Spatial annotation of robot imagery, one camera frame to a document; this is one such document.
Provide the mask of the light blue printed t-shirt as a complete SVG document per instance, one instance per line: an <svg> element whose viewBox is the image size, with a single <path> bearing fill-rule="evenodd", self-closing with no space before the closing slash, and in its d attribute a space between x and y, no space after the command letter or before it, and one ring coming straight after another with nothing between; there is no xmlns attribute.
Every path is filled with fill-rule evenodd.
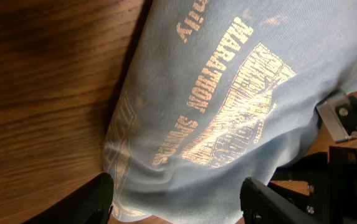
<svg viewBox="0 0 357 224"><path fill-rule="evenodd" d="M357 0L153 1L105 136L113 216L237 222L337 88L357 91Z"/></svg>

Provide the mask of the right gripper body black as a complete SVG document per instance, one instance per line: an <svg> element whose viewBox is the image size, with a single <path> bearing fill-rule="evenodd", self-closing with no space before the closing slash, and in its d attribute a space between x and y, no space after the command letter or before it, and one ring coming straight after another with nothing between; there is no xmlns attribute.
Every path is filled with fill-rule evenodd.
<svg viewBox="0 0 357 224"><path fill-rule="evenodd" d="M347 131L357 131L357 97L347 96ZM320 223L357 223L357 139L279 168L270 188Z"/></svg>

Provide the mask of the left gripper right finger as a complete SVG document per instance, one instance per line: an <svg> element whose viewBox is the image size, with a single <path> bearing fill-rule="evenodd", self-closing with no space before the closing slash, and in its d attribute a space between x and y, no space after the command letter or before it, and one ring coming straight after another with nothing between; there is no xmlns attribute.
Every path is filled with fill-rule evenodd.
<svg viewBox="0 0 357 224"><path fill-rule="evenodd" d="M240 190L240 209L245 224L317 224L318 221L278 193L247 177Z"/></svg>

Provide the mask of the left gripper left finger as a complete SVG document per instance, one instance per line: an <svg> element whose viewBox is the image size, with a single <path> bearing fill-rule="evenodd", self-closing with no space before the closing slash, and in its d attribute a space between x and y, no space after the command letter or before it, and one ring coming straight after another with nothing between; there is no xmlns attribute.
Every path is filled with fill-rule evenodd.
<svg viewBox="0 0 357 224"><path fill-rule="evenodd" d="M102 172L24 224L107 224L113 211L114 182Z"/></svg>

